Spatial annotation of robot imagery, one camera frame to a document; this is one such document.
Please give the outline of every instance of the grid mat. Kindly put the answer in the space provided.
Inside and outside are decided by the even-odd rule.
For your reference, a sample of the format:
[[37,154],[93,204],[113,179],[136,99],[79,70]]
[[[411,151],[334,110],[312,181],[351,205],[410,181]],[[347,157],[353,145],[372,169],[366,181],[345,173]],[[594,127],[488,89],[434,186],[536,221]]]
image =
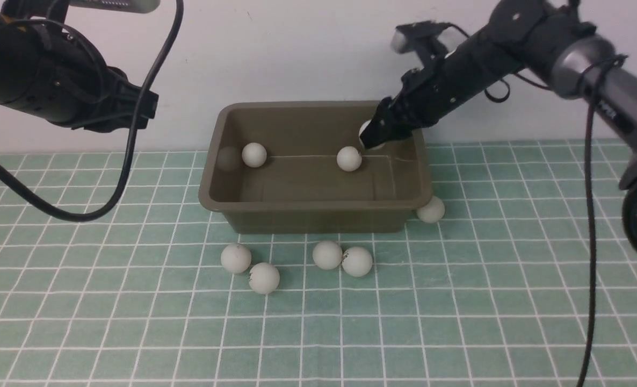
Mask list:
[[[206,152],[139,153],[117,210],[68,225],[0,184],[0,385],[574,385],[587,317],[580,141],[429,147],[446,218],[390,235],[243,235],[201,208]],[[620,226],[628,150],[594,149],[600,238],[587,385],[637,387],[637,255]],[[6,155],[73,211],[104,203],[122,154]],[[374,252],[361,279],[316,241]],[[220,267],[231,242],[281,270],[269,297]]]

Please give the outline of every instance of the brown plastic bin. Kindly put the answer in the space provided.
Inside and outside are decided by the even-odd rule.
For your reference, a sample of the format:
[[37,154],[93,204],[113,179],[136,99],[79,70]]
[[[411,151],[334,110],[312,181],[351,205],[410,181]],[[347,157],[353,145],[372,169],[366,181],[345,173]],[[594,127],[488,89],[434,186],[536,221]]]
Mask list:
[[[238,233],[390,233],[432,196],[423,135],[363,152],[355,172],[338,167],[343,147],[376,102],[239,103],[225,108],[211,139],[199,198]],[[258,142],[258,169],[242,148]]]

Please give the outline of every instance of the white wall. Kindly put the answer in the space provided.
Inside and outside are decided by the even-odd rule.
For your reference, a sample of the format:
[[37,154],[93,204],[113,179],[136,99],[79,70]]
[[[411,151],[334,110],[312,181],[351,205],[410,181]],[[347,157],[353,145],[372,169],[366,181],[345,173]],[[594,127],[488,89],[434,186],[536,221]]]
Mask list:
[[[438,19],[476,30],[497,2],[186,0],[183,29],[153,87],[161,95],[157,118],[140,134],[139,148],[206,149],[218,112],[230,103],[380,99],[397,93],[400,75],[418,63],[389,50],[395,25]],[[173,11],[172,0],[162,0],[149,15],[73,8],[67,23],[139,84],[167,35]],[[637,0],[584,0],[582,13],[631,55],[626,68],[637,74]],[[495,105],[476,98],[428,130],[428,139],[583,135],[584,103],[510,81],[510,101]],[[610,134],[599,129],[600,135]],[[122,149],[125,136],[126,131],[71,132],[0,107],[0,152]]]

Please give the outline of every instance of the ping pong ball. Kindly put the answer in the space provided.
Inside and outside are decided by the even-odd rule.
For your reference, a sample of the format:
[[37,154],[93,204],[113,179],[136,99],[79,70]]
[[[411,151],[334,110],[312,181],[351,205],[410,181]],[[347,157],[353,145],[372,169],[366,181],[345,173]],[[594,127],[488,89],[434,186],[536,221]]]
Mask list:
[[252,252],[239,243],[227,245],[221,253],[221,265],[232,274],[244,272],[251,264]]
[[256,142],[249,143],[242,149],[242,161],[250,168],[258,168],[264,165],[266,156],[264,145]]
[[338,166],[345,172],[359,169],[361,161],[361,155],[355,147],[344,147],[338,152]]
[[373,257],[366,248],[351,247],[343,254],[343,270],[352,277],[363,277],[371,271]]
[[427,205],[416,210],[416,215],[424,223],[438,223],[445,216],[445,204],[433,196]]
[[249,272],[249,287],[258,294],[271,294],[280,284],[280,273],[270,263],[254,265]]
[[[364,130],[366,130],[366,127],[371,123],[371,120],[368,120],[367,122],[365,122],[362,127],[359,130],[359,142],[361,143],[362,147],[364,147],[364,143],[361,140],[361,134],[364,132]],[[381,149],[382,147],[385,147],[385,143],[378,145],[378,147],[372,148],[370,150],[372,151],[377,151],[378,149]]]
[[340,266],[343,262],[343,250],[340,245],[331,241],[324,240],[314,247],[312,253],[314,264],[323,270],[333,270]]

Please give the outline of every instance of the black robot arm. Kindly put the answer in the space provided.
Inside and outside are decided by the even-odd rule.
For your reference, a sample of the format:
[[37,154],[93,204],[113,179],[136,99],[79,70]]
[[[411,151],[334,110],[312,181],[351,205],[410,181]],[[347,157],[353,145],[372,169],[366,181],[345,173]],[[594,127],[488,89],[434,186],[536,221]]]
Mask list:
[[397,27],[393,48],[415,51],[424,67],[408,71],[400,93],[378,105],[360,135],[365,147],[431,127],[492,84],[529,69],[561,98],[596,99],[594,112],[633,151],[620,188],[628,190],[622,217],[637,250],[637,77],[620,68],[624,57],[595,25],[579,20],[574,5],[555,8],[547,0],[502,0],[489,23],[452,52],[437,39],[449,27],[456,25]]
[[[64,22],[69,0],[53,2],[53,8],[49,1],[46,7],[41,6],[45,2],[28,2],[25,8],[20,3],[9,1],[0,13],[0,105],[59,127],[99,133],[129,127],[140,87],[107,66],[81,34],[51,23]],[[53,19],[38,24],[18,19],[45,16],[33,10],[48,10]],[[20,22],[24,26],[15,27]],[[146,93],[137,129],[154,118],[157,102],[158,95]]]
[[60,127],[106,133],[129,128],[125,159],[111,198],[88,213],[58,208],[0,165],[0,181],[25,201],[54,218],[90,222],[120,200],[132,169],[137,131],[154,117],[158,96],[150,91],[183,23],[184,0],[175,0],[171,30],[142,86],[106,65],[95,46],[63,24],[69,5],[151,12],[159,0],[7,0],[0,12],[0,105],[45,118]]

